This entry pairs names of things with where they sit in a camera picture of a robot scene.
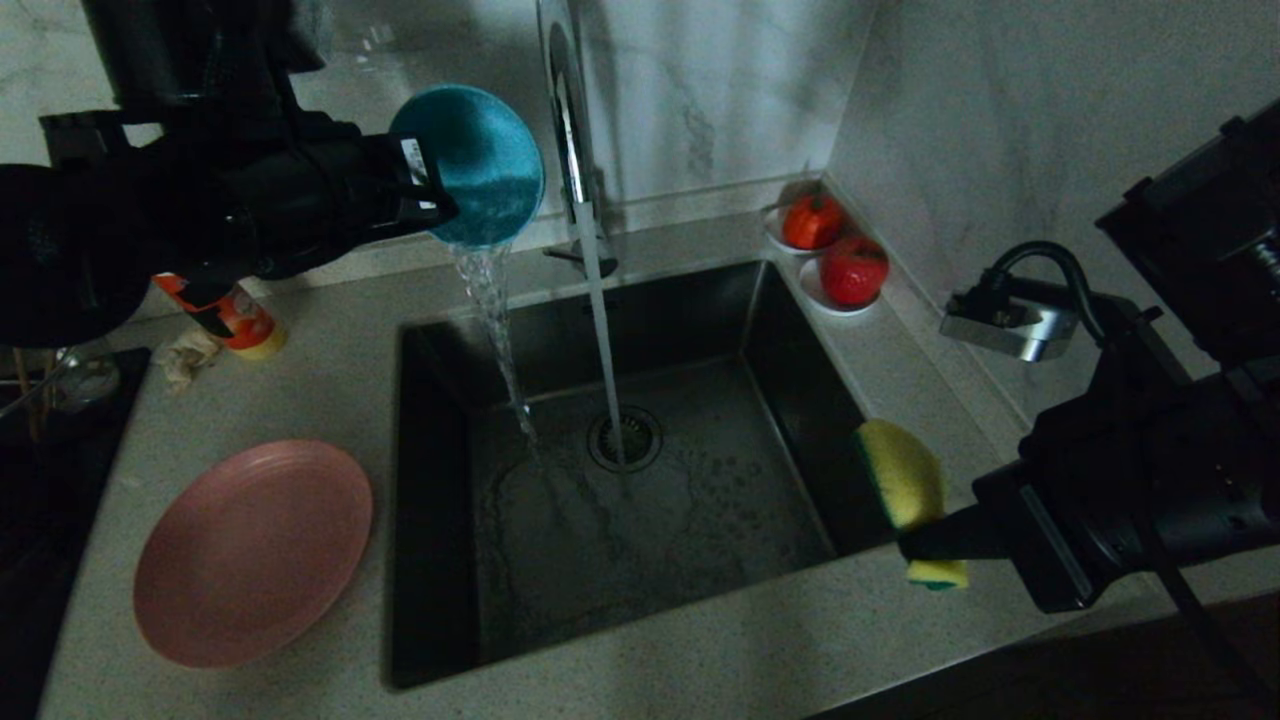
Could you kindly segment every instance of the yellow sponge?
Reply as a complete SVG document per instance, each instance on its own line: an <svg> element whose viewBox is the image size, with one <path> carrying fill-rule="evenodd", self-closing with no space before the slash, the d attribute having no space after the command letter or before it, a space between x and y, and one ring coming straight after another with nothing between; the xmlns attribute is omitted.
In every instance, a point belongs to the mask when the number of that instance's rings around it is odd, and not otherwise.
<svg viewBox="0 0 1280 720"><path fill-rule="evenodd" d="M923 442L881 419L863 423L855 439L895 528L911 530L946 516L942 469ZM910 560L906 579L929 589L969 587L963 560Z"/></svg>

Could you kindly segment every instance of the water stream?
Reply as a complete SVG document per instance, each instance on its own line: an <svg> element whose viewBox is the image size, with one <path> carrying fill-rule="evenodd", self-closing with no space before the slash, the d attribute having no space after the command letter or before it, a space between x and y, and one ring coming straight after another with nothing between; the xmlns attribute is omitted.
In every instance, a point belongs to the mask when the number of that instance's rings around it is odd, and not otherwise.
<svg viewBox="0 0 1280 720"><path fill-rule="evenodd" d="M511 354L511 320L507 315L507 256L511 255L511 243L503 242L492 247L449 245L449 249L458 266L458 274L467 286L467 295L480 310L485 334L489 336L489 345L493 346L494 357L498 360L498 369L507 382L511 409L516 413L520 432L525 433L536 462L540 457L538 430L530 418L525 393L516 377L516 361Z"/></svg>
<svg viewBox="0 0 1280 720"><path fill-rule="evenodd" d="M622 446L622 414L618 410L618 387L613 380L613 347L609 345L609 318L604 313L604 286L600 282L600 250L595 245L595 205L584 202L577 210L579 240L582 241L582 260L591 290L591 316L595 319L595 341L600 346L600 366L604 369L604 393L609 401L609 424L613 427L613 451L618 465L626 465Z"/></svg>
<svg viewBox="0 0 1280 720"><path fill-rule="evenodd" d="M600 366L604 372L604 392L609 405L613 447L620 465L626 464L622 445L622 415L618 407L618 389L613 378L613 348L609 345L609 319L604 310L604 287L600 279L600 254L596 247L595 208L588 202L580 205L579 224L582 241L582 260L586 264L586 277L590 286L591 315L595 320L595 338L600 350ZM466 283L467 295L480 310L485 333L493 346L498 368L507 383L511 409L520 421L520 430L529 442L529 450L535 464L540 465L541 452L538 430L534 428L525 393L516 377L516 363L511 354L511 320L507 314L507 256L511 243L503 242L490 247L466 247L449 245L458 274Z"/></svg>

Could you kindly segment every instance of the red tomato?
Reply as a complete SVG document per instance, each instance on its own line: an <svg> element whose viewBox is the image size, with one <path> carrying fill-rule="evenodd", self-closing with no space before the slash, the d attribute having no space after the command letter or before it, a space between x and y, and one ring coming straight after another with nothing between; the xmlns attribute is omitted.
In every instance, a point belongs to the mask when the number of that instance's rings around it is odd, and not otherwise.
<svg viewBox="0 0 1280 720"><path fill-rule="evenodd" d="M782 223L782 242L800 250L827 247L845 228L845 210L826 195L805 195L791 204Z"/></svg>
<svg viewBox="0 0 1280 720"><path fill-rule="evenodd" d="M874 240L846 234L818 260L822 288L840 305L870 305L888 277L888 255Z"/></svg>

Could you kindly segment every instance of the quartz countertop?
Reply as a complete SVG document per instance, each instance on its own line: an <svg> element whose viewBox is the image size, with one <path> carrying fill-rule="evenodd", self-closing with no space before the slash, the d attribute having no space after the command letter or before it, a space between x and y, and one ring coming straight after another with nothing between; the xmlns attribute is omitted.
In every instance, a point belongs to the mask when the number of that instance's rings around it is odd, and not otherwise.
<svg viewBox="0 0 1280 720"><path fill-rule="evenodd" d="M799 260L767 246L756 214L616 238L607 286L767 258L792 292ZM566 263L509 260L513 305L585 292ZM905 282L901 273L890 283ZM948 507L998 454L890 302L810 320L867 416L941 459ZM410 691L384 682L389 491L399 328L470 313L449 266L273 296L289 329L262 363L224 356L183 395L152 369L111 473L45 692L45 717L800 717L1020 641L1071 618L1041 614L1009 562L973 562L972 588L929 592L886 546ZM182 315L136 323L116 347L151 347ZM334 443L365 468L376 512L365 557L333 609L285 648L232 670L156 655L133 619L133 570L166 506L214 462L282 438ZM1151 588L1114 585L1100 607Z"/></svg>

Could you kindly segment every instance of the stainless steel sink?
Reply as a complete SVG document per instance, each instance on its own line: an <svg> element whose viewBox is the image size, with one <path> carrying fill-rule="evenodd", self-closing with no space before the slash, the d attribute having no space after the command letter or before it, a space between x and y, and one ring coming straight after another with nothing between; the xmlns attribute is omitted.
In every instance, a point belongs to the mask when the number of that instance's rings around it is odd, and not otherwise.
<svg viewBox="0 0 1280 720"><path fill-rule="evenodd" d="M412 687L882 544L863 418L778 270L612 290L625 466L588 299L511 313L535 462L475 319L404 331L389 680Z"/></svg>

